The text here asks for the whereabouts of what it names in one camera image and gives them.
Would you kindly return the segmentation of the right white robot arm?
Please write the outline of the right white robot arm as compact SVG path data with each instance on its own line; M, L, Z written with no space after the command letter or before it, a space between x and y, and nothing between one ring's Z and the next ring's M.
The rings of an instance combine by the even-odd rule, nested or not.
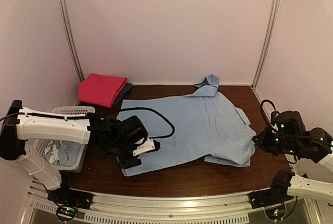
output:
M332 136L323 128L308 131L298 111L272 114L273 123L252 138L273 156L287 154L296 160L309 159L332 171ZM332 205L332 183L312 180L292 172L279 171L267 192L267 200L279 203L286 196L300 196Z

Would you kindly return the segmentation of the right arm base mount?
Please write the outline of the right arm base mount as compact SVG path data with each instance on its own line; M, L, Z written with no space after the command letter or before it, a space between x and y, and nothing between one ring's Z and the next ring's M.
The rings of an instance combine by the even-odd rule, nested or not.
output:
M291 186L290 181L294 175L292 172L279 171L268 189L253 190L249 193L252 209L280 204L293 199L293 196L288 195L287 190Z

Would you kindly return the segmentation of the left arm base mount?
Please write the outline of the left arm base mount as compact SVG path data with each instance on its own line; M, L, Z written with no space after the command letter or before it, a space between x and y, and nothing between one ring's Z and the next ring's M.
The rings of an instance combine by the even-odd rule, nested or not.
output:
M60 188L47 190L48 199L56 205L65 205L81 209L90 209L93 201L93 194L79 190L73 190L69 187L67 177L61 178Z

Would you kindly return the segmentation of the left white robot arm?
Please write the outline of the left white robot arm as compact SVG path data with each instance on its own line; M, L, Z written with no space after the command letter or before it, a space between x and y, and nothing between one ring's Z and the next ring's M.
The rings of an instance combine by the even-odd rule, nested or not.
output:
M1 158L20 162L30 175L42 182L49 191L54 191L55 198L63 205L73 203L74 192L63 185L59 170L46 165L31 151L26 151L27 141L49 139L95 145L103 153L130 160L148 139L147 130L136 116L113 120L96 113L44 113L23 107L20 100L12 102L1 123Z

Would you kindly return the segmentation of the light blue shirt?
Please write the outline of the light blue shirt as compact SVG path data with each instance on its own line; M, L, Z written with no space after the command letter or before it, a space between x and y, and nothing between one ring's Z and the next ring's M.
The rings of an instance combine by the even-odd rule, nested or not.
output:
M151 137L161 144L157 152L140 155L142 164L122 172L126 177L188 163L206 162L248 167L255 153L255 132L244 111L218 91L220 79L210 74L193 94L148 100L126 99L117 119L137 116Z

